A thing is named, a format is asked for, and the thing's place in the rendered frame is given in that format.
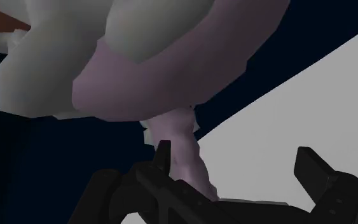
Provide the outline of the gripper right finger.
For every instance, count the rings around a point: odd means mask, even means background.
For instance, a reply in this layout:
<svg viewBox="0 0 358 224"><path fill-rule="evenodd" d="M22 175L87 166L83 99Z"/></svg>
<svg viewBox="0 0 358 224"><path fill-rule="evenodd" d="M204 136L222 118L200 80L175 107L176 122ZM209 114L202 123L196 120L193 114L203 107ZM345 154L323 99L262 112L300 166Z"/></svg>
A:
<svg viewBox="0 0 358 224"><path fill-rule="evenodd" d="M358 224L358 177L334 170L305 146L297 150L294 175L315 203L307 224Z"/></svg>

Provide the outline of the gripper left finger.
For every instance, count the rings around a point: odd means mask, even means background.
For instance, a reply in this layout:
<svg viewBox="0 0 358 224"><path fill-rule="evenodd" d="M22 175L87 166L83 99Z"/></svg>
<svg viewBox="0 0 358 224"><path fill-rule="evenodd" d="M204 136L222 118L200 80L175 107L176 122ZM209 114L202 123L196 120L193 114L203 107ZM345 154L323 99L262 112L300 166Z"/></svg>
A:
<svg viewBox="0 0 358 224"><path fill-rule="evenodd" d="M68 224L121 224L139 213L146 224L239 224L183 180L169 177L171 142L161 140L151 162L139 162L122 175L95 172Z"/></svg>

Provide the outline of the pale lilac mushroom-shaped figure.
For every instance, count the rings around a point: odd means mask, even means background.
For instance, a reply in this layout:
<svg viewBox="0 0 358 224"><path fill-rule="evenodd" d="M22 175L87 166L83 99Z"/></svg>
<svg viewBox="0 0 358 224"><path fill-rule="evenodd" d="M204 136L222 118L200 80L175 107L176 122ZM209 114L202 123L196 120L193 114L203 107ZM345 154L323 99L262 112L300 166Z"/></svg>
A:
<svg viewBox="0 0 358 224"><path fill-rule="evenodd" d="M0 0L30 25L0 63L0 111L141 121L172 144L173 179L217 201L195 106L241 76L290 0Z"/></svg>

